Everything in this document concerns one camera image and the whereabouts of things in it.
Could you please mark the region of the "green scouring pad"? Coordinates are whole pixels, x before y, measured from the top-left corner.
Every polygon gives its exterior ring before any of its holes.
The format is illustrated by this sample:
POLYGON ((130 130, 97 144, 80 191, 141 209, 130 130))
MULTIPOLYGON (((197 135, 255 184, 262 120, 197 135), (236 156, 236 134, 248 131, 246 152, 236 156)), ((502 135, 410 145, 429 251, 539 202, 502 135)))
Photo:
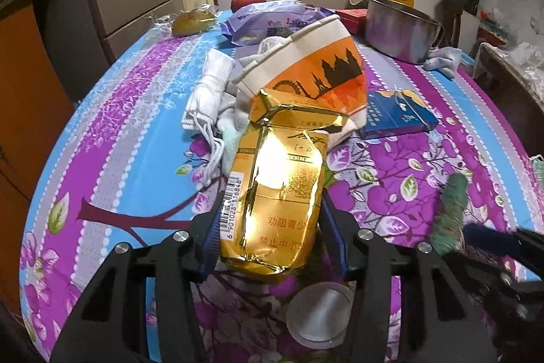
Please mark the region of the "green scouring pad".
POLYGON ((469 203, 469 181, 461 173, 448 176, 439 194, 429 241, 439 255, 463 248, 464 213, 469 203))

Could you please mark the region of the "blue cigarette box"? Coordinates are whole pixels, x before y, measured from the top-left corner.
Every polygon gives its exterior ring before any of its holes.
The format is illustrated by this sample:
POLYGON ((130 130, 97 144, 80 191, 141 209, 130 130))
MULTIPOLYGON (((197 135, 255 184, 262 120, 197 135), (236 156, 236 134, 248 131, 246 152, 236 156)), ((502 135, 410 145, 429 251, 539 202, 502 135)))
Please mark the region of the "blue cigarette box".
POLYGON ((359 130, 362 139, 429 133, 438 119, 423 99, 409 89, 368 93, 367 121, 359 130))

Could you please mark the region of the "orange white paper bag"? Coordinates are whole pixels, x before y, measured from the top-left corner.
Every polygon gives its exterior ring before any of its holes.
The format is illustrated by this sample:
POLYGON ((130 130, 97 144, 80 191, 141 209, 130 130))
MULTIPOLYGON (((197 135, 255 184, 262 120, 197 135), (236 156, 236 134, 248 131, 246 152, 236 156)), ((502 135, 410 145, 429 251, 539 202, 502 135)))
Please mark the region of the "orange white paper bag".
POLYGON ((266 87, 314 99, 346 114, 344 128, 329 137, 328 150, 366 125, 364 64, 337 15, 306 26, 258 55, 242 68, 234 85, 249 98, 266 87))

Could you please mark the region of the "white face mask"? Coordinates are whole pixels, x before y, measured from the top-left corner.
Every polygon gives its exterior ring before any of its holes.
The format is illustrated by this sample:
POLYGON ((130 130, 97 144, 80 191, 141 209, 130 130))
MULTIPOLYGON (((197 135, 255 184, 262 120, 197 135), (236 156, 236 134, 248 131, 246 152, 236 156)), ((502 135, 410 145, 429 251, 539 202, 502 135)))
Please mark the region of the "white face mask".
POLYGON ((265 38, 258 45, 257 53, 238 60, 216 49, 207 53, 202 74, 182 118, 183 128, 197 131, 210 148, 208 162, 194 180, 197 188, 209 186, 218 171, 229 175, 249 125, 249 98, 236 89, 231 77, 238 76, 243 68, 261 61, 266 52, 286 42, 286 38, 279 36, 265 38))

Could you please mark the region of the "green lined trash bin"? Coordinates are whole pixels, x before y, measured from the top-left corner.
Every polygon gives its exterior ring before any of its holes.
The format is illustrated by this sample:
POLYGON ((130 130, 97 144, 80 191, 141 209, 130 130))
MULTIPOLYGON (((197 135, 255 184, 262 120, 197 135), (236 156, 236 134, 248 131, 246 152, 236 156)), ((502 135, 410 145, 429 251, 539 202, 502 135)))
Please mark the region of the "green lined trash bin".
POLYGON ((544 187, 544 159, 542 155, 533 156, 531 163, 535 172, 535 175, 539 181, 541 187, 544 187))

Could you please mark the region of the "white round lid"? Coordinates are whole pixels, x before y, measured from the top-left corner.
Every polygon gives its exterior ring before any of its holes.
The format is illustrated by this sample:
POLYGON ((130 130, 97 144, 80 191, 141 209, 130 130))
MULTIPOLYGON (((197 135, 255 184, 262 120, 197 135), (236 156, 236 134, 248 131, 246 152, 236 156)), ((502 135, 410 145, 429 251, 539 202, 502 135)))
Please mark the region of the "white round lid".
POLYGON ((335 282, 309 285, 290 302, 286 325, 290 335, 309 349, 325 350, 343 343, 351 317, 354 291, 335 282))

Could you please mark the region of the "dark wooden table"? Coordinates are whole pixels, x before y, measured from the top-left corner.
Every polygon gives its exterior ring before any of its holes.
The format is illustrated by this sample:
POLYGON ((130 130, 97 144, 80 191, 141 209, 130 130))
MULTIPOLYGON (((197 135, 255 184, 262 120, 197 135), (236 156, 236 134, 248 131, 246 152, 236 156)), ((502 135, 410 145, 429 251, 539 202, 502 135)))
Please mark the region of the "dark wooden table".
POLYGON ((529 156, 543 154, 543 101, 521 74, 486 42, 478 48, 473 79, 513 128, 529 156))

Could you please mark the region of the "white plastic sheet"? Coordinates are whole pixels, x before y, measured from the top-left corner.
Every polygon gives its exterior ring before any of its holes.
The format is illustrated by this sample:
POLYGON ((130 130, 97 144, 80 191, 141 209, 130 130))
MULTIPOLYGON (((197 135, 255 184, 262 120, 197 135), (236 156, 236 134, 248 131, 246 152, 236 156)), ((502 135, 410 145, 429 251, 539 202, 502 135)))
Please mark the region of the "white plastic sheet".
POLYGON ((507 61, 521 75, 529 88, 544 99, 543 54, 540 48, 528 42, 522 42, 506 52, 507 61))

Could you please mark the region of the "steel pot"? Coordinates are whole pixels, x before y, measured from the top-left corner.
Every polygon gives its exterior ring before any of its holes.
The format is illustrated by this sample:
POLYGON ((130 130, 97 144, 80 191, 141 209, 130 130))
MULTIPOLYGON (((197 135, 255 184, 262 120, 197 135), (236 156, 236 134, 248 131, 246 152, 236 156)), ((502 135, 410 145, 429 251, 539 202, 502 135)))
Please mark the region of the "steel pot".
POLYGON ((369 0, 364 39, 369 46, 408 64, 423 64, 443 36, 432 17, 391 0, 369 0))

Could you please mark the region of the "wooden chair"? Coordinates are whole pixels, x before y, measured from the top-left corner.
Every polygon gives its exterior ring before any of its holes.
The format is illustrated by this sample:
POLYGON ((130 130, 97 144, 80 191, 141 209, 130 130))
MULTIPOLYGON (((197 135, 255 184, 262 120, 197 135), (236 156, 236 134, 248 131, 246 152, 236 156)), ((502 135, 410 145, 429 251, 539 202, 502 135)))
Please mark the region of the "wooden chair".
POLYGON ((462 0, 442 0, 438 5, 438 19, 443 26, 440 47, 457 47, 461 34, 461 19, 464 12, 462 0))

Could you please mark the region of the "orange wooden cabinet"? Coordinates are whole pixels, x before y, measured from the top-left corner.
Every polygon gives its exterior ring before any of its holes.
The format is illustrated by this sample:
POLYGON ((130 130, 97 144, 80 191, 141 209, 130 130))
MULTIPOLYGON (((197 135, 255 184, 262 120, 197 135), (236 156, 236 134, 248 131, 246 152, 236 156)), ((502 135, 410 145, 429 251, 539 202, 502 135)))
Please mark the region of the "orange wooden cabinet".
POLYGON ((18 259, 40 173, 74 108, 40 35, 34 3, 1 4, 1 302, 20 313, 18 259))

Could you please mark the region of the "small red box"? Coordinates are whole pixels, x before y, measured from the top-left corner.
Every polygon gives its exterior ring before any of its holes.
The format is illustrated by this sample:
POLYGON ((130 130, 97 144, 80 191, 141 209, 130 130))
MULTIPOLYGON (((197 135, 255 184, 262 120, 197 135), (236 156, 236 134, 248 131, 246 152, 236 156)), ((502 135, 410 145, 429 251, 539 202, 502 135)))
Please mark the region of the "small red box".
POLYGON ((337 9, 336 13, 340 21, 352 35, 363 36, 366 28, 367 19, 366 8, 360 9, 337 9))

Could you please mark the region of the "purple snack bag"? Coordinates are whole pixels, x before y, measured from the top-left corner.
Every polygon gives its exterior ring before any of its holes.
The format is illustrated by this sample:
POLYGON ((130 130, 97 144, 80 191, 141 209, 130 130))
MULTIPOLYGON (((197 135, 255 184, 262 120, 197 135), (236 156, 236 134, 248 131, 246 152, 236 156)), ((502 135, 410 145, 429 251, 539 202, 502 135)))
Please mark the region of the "purple snack bag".
POLYGON ((233 45, 257 45, 273 36, 291 34, 332 16, 333 11, 298 0, 277 0, 241 7, 220 24, 221 34, 233 45))

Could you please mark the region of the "bread in plastic bag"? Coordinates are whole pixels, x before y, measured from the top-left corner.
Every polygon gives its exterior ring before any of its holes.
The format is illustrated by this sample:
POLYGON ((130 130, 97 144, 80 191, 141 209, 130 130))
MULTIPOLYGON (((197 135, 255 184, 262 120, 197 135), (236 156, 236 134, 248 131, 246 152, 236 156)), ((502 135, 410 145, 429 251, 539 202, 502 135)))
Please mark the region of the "bread in plastic bag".
POLYGON ((216 15, 209 9, 197 8, 182 12, 171 24, 171 35, 188 37, 212 28, 217 22, 216 15))

